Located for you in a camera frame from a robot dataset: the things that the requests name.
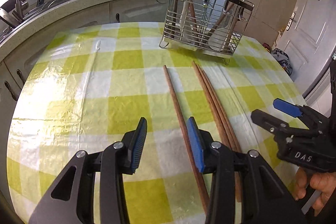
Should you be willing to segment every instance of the hand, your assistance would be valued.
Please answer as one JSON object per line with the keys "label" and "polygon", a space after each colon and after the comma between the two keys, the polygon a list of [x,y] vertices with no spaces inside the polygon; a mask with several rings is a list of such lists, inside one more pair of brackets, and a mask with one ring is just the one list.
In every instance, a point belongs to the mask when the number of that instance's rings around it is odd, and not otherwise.
{"label": "hand", "polygon": [[[293,197],[295,200],[298,200],[304,198],[306,195],[305,187],[307,185],[307,174],[300,167],[296,172],[295,178],[296,184],[294,187]],[[336,188],[336,173],[316,173],[310,179],[310,186],[315,190],[322,191],[322,194],[312,206],[315,210],[315,215],[317,215],[327,203]]]}

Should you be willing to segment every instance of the blue gripper pad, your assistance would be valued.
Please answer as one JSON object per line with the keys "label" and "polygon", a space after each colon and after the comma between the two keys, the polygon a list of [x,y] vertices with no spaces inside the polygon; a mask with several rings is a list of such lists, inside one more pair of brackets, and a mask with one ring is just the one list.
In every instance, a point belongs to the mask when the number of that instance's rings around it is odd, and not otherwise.
{"label": "blue gripper pad", "polygon": [[294,118],[302,116],[302,111],[297,106],[279,98],[273,101],[273,106],[275,109],[280,110]]}
{"label": "blue gripper pad", "polygon": [[195,122],[194,117],[190,117],[187,120],[187,130],[188,130],[188,136],[189,136],[189,142],[191,145],[191,149],[193,151],[193,157],[195,161],[195,165],[199,172],[203,173],[205,165],[204,165],[204,150],[201,146],[201,142],[199,139],[198,134],[198,127]]}

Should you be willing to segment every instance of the tablecloth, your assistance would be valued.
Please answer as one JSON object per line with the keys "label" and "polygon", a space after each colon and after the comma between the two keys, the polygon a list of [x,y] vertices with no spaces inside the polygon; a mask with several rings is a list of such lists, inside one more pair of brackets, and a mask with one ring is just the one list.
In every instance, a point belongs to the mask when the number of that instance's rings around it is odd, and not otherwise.
{"label": "tablecloth", "polygon": [[[140,167],[124,176],[132,224],[204,223],[199,198],[163,65],[167,65],[185,119],[220,140],[192,68],[209,76],[244,152],[257,149],[290,188],[295,167],[277,159],[273,136],[252,124],[261,109],[301,127],[273,108],[275,98],[304,104],[290,77],[258,43],[243,37],[229,65],[182,48],[161,49],[163,23],[86,27],[56,35],[27,79],[11,123],[8,184],[14,208],[28,222],[36,204],[78,150],[103,151],[134,130],[148,133]],[[205,176],[208,190],[211,180]],[[95,223],[99,223],[99,176]]]}

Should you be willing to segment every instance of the table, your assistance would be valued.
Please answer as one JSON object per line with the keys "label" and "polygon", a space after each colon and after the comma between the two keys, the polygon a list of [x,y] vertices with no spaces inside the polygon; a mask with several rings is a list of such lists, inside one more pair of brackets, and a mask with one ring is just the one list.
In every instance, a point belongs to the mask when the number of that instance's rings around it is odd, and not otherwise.
{"label": "table", "polygon": [[[169,94],[167,65],[187,119],[220,140],[192,68],[200,64],[226,110],[242,150],[257,149],[291,188],[296,168],[276,157],[273,136],[252,124],[261,109],[302,127],[273,108],[275,98],[305,104],[294,83],[258,43],[243,37],[230,64],[182,48],[160,49],[163,23],[86,27],[56,35],[21,92],[7,150],[8,184],[17,214],[27,222],[55,177],[78,150],[103,151],[134,130],[148,134],[140,167],[124,176],[132,224],[204,223],[205,215]],[[210,189],[211,177],[205,176]],[[95,208],[99,188],[95,188]],[[95,223],[99,223],[95,209]]]}

